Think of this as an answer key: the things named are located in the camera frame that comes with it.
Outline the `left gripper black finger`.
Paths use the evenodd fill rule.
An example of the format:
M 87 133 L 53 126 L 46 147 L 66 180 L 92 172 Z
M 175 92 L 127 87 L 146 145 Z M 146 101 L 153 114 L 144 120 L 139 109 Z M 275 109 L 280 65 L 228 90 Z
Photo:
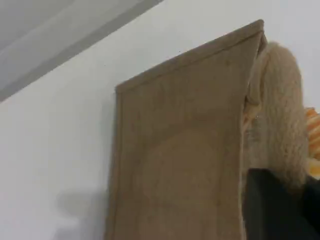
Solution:
M 246 185 L 248 240 L 302 240 L 304 223 L 292 197 L 266 169 L 250 169 Z
M 305 224 L 301 240 L 320 239 L 320 180 L 308 176 L 300 198 L 300 209 Z

